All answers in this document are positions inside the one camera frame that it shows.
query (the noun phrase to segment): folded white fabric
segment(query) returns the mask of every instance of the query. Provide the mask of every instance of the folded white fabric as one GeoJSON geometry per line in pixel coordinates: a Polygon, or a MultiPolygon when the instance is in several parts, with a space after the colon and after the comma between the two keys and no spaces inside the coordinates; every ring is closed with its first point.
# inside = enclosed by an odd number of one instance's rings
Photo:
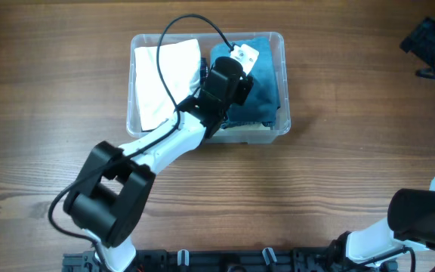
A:
{"type": "MultiPolygon", "coordinates": [[[[135,48],[135,91],[143,131],[157,128],[174,112],[157,73],[157,47],[135,48]]],[[[201,51],[197,39],[163,45],[160,69],[169,91],[179,104],[199,86],[201,51]]]]}

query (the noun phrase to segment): blue cloth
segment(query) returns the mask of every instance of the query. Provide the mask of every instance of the blue cloth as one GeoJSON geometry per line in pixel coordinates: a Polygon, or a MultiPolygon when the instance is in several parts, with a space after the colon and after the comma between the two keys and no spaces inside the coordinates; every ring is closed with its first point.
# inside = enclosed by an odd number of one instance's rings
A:
{"type": "MultiPolygon", "coordinates": [[[[224,121],[221,127],[232,128],[256,123],[262,123],[267,127],[274,126],[276,111],[280,105],[270,42],[266,37],[258,37],[235,43],[239,46],[247,44],[258,50],[260,54],[250,72],[254,85],[246,102],[242,106],[232,104],[227,111],[228,120],[224,121]]],[[[224,43],[214,46],[211,50],[211,63],[223,56],[230,56],[229,48],[224,43]]]]}

